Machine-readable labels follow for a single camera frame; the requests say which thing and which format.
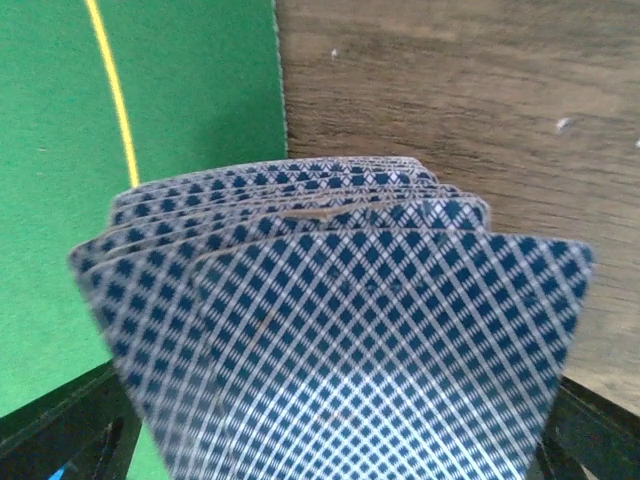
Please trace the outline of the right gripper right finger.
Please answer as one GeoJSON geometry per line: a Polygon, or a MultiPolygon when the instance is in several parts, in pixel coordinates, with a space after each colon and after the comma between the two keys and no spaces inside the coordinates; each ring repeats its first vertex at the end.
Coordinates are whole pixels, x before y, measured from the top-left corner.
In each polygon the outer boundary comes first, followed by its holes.
{"type": "Polygon", "coordinates": [[[637,479],[639,417],[564,377],[534,457],[536,479],[637,479]]]}

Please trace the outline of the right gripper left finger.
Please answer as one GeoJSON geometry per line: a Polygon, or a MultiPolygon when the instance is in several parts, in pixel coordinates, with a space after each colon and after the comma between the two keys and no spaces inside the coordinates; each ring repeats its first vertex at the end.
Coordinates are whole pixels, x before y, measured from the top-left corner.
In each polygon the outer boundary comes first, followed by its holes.
{"type": "Polygon", "coordinates": [[[3,479],[124,479],[141,420],[112,365],[1,418],[3,479]]]}

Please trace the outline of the blue patterned card deck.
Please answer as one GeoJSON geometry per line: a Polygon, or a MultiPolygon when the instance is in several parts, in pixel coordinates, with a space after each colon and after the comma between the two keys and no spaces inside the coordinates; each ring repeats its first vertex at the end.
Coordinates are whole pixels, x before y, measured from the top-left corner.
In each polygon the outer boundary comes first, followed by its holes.
{"type": "Polygon", "coordinates": [[[349,157],[144,184],[69,263],[173,479],[522,479],[593,253],[349,157]]]}

